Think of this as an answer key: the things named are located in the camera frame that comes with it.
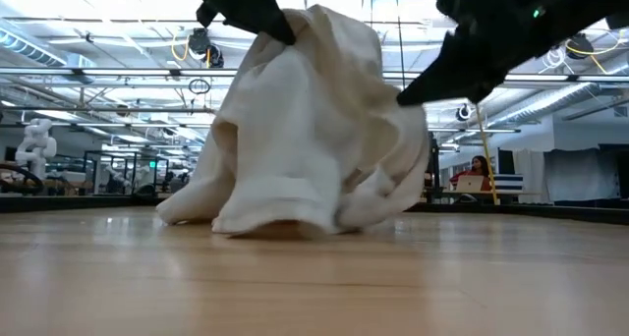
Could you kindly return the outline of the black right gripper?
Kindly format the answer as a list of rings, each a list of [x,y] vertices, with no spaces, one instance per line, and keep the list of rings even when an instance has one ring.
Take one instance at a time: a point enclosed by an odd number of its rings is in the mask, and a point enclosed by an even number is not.
[[[628,0],[437,0],[456,22],[436,59],[396,97],[399,105],[450,98],[480,103],[504,82],[510,67],[608,16]]]

